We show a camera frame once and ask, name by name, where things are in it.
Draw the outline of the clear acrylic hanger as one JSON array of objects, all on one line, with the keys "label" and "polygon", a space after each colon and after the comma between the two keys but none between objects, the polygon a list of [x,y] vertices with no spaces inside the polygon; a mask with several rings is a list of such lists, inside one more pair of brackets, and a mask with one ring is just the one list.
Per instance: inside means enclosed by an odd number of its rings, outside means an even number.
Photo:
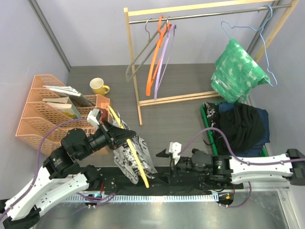
[{"label": "clear acrylic hanger", "polygon": [[158,29],[155,34],[148,40],[147,44],[145,45],[145,47],[141,50],[141,52],[138,54],[138,56],[128,65],[126,72],[125,72],[125,78],[126,78],[126,82],[129,82],[137,73],[137,71],[139,70],[139,68],[146,62],[146,60],[150,57],[150,55],[152,54],[152,52],[155,50],[155,48],[157,47],[157,45],[154,45],[153,48],[150,50],[150,52],[147,54],[147,56],[144,58],[144,60],[139,64],[139,66],[137,67],[136,70],[133,70],[132,74],[130,73],[130,70],[132,69],[132,67],[134,66],[134,64],[136,63],[136,61],[138,60],[138,58],[142,55],[142,53],[146,50],[146,48],[150,45],[150,43],[154,40],[154,38],[157,36],[157,34],[161,34],[161,31]]}]

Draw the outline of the white black printed garment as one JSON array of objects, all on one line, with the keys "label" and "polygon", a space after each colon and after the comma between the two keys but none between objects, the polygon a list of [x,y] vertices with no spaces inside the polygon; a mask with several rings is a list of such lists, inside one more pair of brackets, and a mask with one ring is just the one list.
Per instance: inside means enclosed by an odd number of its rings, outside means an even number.
[{"label": "white black printed garment", "polygon": [[154,178],[157,170],[143,138],[135,135],[113,153],[115,164],[133,184],[138,184],[141,179],[146,188],[150,187],[149,179]]}]

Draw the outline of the black white patterned trousers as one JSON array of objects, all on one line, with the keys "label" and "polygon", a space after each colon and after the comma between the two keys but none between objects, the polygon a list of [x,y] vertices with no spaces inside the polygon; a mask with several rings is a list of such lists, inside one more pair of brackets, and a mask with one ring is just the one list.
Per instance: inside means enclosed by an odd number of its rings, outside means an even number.
[{"label": "black white patterned trousers", "polygon": [[219,109],[218,104],[204,102],[203,104],[204,113],[207,118],[209,127],[219,127]]}]

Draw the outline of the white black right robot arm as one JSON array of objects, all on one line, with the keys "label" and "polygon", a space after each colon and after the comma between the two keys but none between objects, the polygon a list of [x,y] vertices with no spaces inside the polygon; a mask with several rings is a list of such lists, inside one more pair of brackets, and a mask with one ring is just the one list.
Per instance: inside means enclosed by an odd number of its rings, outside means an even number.
[{"label": "white black right robot arm", "polygon": [[191,157],[178,156],[163,150],[157,157],[169,158],[167,170],[158,174],[173,184],[205,184],[225,189],[251,181],[289,181],[294,186],[305,184],[305,156],[297,149],[268,157],[234,157],[207,154],[193,149]]}]

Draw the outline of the orange plastic hanger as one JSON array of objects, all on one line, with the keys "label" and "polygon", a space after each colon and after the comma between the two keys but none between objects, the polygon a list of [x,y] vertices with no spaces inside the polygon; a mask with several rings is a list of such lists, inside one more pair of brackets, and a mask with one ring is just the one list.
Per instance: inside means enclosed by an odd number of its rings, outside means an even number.
[{"label": "orange plastic hanger", "polygon": [[157,56],[160,50],[160,47],[163,44],[163,38],[167,33],[167,25],[166,22],[162,23],[163,16],[161,15],[158,20],[158,30],[157,33],[159,34],[159,38],[156,42],[156,47],[153,52],[151,65],[148,73],[147,83],[146,83],[146,96],[151,95],[152,86],[157,75],[157,71],[159,69],[160,60],[157,61]]}]

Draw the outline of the green garment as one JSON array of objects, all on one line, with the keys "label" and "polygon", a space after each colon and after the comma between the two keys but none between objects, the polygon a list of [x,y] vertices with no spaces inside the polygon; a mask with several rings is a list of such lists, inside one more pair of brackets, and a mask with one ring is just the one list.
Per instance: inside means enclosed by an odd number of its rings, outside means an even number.
[{"label": "green garment", "polygon": [[235,103],[244,102],[256,86],[270,83],[270,77],[235,39],[230,39],[215,62],[211,81],[211,87],[225,101]]}]

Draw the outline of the yellow plastic hanger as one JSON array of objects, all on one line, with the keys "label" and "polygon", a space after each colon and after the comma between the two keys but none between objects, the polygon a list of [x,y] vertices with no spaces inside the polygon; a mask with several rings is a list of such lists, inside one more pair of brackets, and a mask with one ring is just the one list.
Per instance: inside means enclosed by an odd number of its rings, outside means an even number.
[{"label": "yellow plastic hanger", "polygon": [[[116,114],[116,112],[112,109],[112,107],[110,105],[106,105],[106,109],[112,114],[113,118],[116,120],[116,122],[118,123],[119,127],[124,129],[124,125],[122,124],[121,120],[119,119],[118,115]],[[136,164],[139,168],[139,172],[140,172],[140,175],[141,175],[141,178],[145,184],[145,187],[146,188],[149,188],[150,185],[149,185],[149,182],[148,182],[148,179],[147,179],[147,176],[145,174],[145,171],[141,165],[141,162],[139,160],[139,157],[137,156],[137,152],[136,152],[136,149],[133,145],[133,143],[131,142],[131,139],[127,139],[127,144],[129,146],[129,148],[131,149],[131,152],[132,152],[132,155],[136,161]]]}]

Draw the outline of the blue wire hanger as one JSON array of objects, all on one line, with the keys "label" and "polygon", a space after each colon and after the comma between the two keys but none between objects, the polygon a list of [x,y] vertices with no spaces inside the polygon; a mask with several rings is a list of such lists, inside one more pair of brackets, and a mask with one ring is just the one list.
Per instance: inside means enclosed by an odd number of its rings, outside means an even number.
[{"label": "blue wire hanger", "polygon": [[232,26],[229,22],[227,21],[221,21],[221,28],[223,29],[223,31],[225,32],[225,34],[228,36],[229,39],[231,39],[232,37],[229,35],[229,33],[227,32],[227,30],[225,29],[225,27],[223,26],[223,23],[227,24],[230,29],[234,29],[234,28],[247,28],[247,29],[251,29],[255,32],[258,32],[259,33],[259,36],[263,42],[263,51],[264,51],[264,55],[265,55],[265,58],[266,58],[266,63],[267,63],[267,72],[271,74],[271,76],[273,77],[274,79],[274,84],[272,84],[270,82],[270,80],[268,81],[269,85],[271,87],[276,87],[278,85],[278,81],[277,81],[277,78],[275,76],[275,74],[269,69],[270,68],[270,63],[269,63],[269,58],[268,58],[268,53],[267,53],[267,45],[266,45],[266,40],[264,39],[263,37],[263,32],[265,30],[265,27],[267,26],[267,24],[269,23],[269,21],[272,19],[273,17],[273,14],[274,14],[274,10],[273,10],[273,7],[271,5],[264,5],[265,8],[268,8],[269,11],[270,11],[270,16],[267,17],[267,19],[265,19],[262,23],[262,25],[258,28],[258,29],[255,29],[251,26]]}]

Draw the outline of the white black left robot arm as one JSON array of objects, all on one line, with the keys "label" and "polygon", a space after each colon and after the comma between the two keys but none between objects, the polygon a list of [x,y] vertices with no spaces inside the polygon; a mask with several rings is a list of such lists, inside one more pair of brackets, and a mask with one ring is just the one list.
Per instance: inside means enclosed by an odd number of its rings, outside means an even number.
[{"label": "white black left robot arm", "polygon": [[136,135],[129,129],[113,126],[108,121],[98,124],[94,134],[86,135],[80,128],[68,131],[61,146],[52,151],[35,176],[17,195],[0,202],[6,229],[29,229],[47,211],[65,198],[85,190],[99,189],[102,177],[97,168],[81,168],[78,161],[108,146],[115,150]]}]

